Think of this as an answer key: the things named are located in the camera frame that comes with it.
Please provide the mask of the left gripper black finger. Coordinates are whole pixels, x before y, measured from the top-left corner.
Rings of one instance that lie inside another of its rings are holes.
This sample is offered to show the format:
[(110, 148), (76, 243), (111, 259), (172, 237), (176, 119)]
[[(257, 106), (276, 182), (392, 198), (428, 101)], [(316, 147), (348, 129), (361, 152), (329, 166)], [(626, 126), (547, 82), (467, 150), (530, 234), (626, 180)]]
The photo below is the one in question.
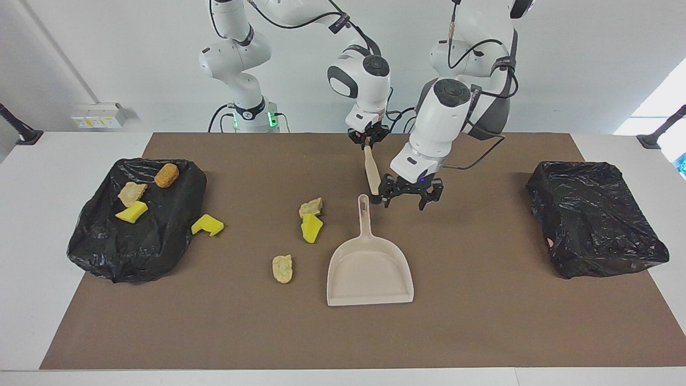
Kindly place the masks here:
[(401, 195), (401, 186), (399, 176), (383, 176), (382, 177), (382, 203), (385, 208), (388, 208), (392, 198)]
[(430, 202), (439, 201), (443, 193), (443, 181), (441, 179), (423, 179), (419, 186), (419, 210), (423, 211)]

